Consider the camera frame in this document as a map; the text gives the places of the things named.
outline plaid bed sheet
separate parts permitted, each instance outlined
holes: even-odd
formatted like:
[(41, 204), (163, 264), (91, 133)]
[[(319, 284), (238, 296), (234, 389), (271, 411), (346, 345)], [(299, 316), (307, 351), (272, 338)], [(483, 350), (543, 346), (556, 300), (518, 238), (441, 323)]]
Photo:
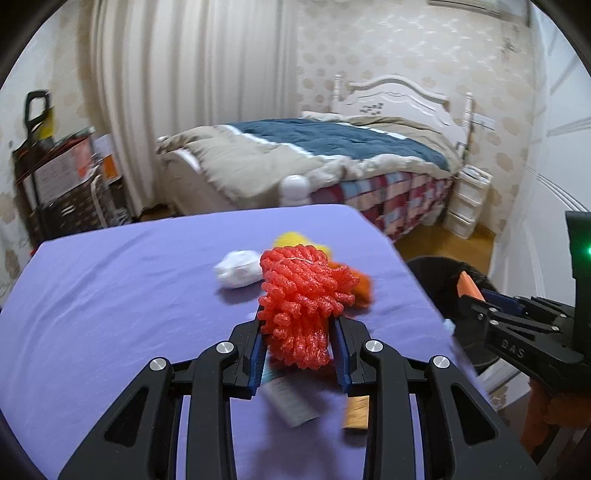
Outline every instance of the plaid bed sheet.
[(359, 210), (394, 242), (446, 200), (453, 179), (435, 180), (406, 171), (367, 180), (342, 181), (311, 194), (312, 203), (341, 203)]

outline metal bolt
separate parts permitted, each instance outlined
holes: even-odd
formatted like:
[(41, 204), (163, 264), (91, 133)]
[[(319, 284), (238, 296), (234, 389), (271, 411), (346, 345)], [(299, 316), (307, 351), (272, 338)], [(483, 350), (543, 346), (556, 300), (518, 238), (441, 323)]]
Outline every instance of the metal bolt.
[(439, 355), (433, 359), (433, 365), (437, 368), (447, 368), (450, 365), (450, 361), (446, 356)]
[(377, 353), (381, 352), (384, 349), (382, 342), (378, 340), (370, 340), (369, 342), (365, 343), (365, 348), (370, 352)]
[(150, 369), (157, 372), (166, 367), (166, 360), (164, 358), (155, 358), (150, 362)]
[(232, 350), (234, 350), (234, 344), (232, 342), (221, 342), (218, 343), (216, 350), (219, 353), (230, 353)]

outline white headboard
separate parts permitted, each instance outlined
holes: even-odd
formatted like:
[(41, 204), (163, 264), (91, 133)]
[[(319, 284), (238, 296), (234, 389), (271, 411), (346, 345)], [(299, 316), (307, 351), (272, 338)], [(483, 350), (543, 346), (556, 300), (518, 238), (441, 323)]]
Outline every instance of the white headboard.
[(350, 93), (343, 90), (341, 75), (335, 76), (331, 111), (347, 116), (399, 116), (422, 123), (444, 135), (457, 148), (460, 158), (468, 144), (472, 123), (473, 98), (466, 94), (462, 125), (456, 125), (449, 113), (449, 99), (426, 91), (412, 80), (384, 75), (368, 82), (349, 82)]

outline floral wallpaper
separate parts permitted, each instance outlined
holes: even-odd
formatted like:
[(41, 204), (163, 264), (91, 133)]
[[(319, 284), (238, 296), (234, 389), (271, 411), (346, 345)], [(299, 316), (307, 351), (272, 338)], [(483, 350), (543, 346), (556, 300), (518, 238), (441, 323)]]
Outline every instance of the floral wallpaper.
[(88, 58), (92, 0), (70, 0), (36, 32), (0, 89), (0, 304), (30, 258), (27, 231), (14, 197), (12, 150), (27, 134), (25, 97), (48, 89), (56, 114), (55, 138), (88, 125), (106, 131), (90, 75)]
[(298, 102), (327, 112), (333, 77), (400, 74), (450, 98), (459, 122), (464, 95), (496, 130), (475, 125), (466, 162), (494, 176), (480, 221), (506, 225), (528, 154), (534, 72), (530, 29), (427, 0), (300, 0)]

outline blue comforter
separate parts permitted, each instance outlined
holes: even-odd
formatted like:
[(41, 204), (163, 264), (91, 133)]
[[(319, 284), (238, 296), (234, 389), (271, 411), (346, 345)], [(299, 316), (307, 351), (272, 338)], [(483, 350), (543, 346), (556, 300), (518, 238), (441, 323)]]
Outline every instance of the blue comforter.
[(345, 155), (356, 160), (367, 160), (390, 153), (401, 157), (418, 157), (449, 171), (445, 157), (432, 148), (410, 138), (399, 139), (365, 128), (300, 118), (231, 125), (242, 133), (271, 142), (294, 144), (313, 155)]

